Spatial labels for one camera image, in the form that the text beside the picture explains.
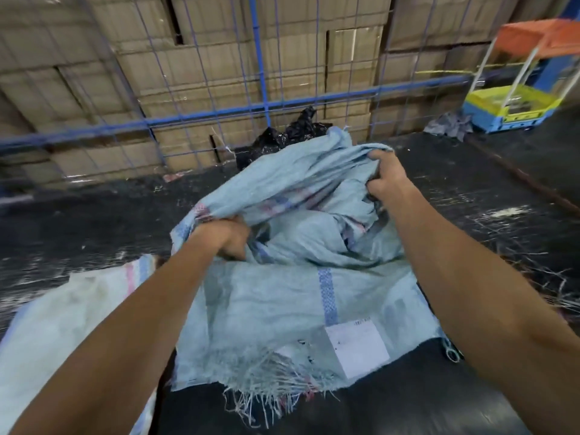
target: black floor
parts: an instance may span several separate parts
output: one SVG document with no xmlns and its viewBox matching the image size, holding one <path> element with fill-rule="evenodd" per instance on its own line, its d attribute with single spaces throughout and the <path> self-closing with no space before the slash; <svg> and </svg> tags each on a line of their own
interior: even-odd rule
<svg viewBox="0 0 580 435">
<path fill-rule="evenodd" d="M 577 123 L 567 120 L 570 116 L 555 116 L 533 132 L 487 140 L 519 167 L 580 202 L 578 172 L 572 167 L 580 152 L 577 133 L 569 130 Z M 445 217 L 494 250 L 533 258 L 555 272 L 565 270 L 566 287 L 580 291 L 577 218 L 472 146 L 453 146 L 424 134 L 390 143 L 408 175 Z M 2 333 L 20 303 L 62 284 L 71 271 L 119 265 L 142 253 L 169 255 L 171 228 L 200 197 L 234 173 L 233 167 L 215 167 L 169 184 L 159 177 L 118 182 L 6 210 L 0 216 Z M 517 214 L 505 215 L 506 209 Z M 329 396 L 304 403 L 274 432 L 525 433 L 502 396 L 465 364 L 456 366 L 443 358 L 437 342 L 421 345 L 337 396 L 340 401 Z M 163 404 L 159 432 L 248 431 L 223 405 L 219 385 L 173 393 Z"/>
</svg>

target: person's right arm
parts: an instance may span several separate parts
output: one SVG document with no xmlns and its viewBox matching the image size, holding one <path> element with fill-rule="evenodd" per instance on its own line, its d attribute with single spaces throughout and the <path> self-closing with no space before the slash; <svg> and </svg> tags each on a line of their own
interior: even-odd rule
<svg viewBox="0 0 580 435">
<path fill-rule="evenodd" d="M 501 257 L 442 217 L 394 153 L 368 183 L 445 333 L 536 435 L 578 433 L 580 338 Z"/>
</svg>

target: person's left hand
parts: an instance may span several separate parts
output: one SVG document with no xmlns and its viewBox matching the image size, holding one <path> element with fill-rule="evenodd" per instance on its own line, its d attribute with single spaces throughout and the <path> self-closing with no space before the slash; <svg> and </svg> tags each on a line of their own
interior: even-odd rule
<svg viewBox="0 0 580 435">
<path fill-rule="evenodd" d="M 250 235 L 250 227 L 239 215 L 232 219 L 208 221 L 198 226 L 188 241 L 202 239 L 223 255 L 240 261 L 246 259 L 245 245 Z"/>
</svg>

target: toy cart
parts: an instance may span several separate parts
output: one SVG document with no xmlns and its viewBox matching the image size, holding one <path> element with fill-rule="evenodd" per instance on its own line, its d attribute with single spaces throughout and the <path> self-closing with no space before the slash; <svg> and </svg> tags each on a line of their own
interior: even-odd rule
<svg viewBox="0 0 580 435">
<path fill-rule="evenodd" d="M 483 69 L 496 48 L 513 56 L 526 57 L 510 86 L 475 90 Z M 486 133 L 541 124 L 551 116 L 580 78 L 580 67 L 558 95 L 526 85 L 533 62 L 542 58 L 580 54 L 580 22 L 572 20 L 524 21 L 504 24 L 489 45 L 463 103 L 473 124 Z"/>
</svg>

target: person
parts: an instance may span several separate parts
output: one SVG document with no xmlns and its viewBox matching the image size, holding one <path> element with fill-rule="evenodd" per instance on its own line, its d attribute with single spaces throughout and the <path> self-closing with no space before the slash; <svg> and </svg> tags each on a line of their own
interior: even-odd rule
<svg viewBox="0 0 580 435">
<path fill-rule="evenodd" d="M 443 218 L 394 153 L 368 182 L 395 221 L 442 328 L 535 434 L 577 433 L 580 339 L 518 271 Z M 128 434 L 168 362 L 214 256 L 244 259 L 241 219 L 198 226 L 33 399 L 12 435 Z"/>
</svg>

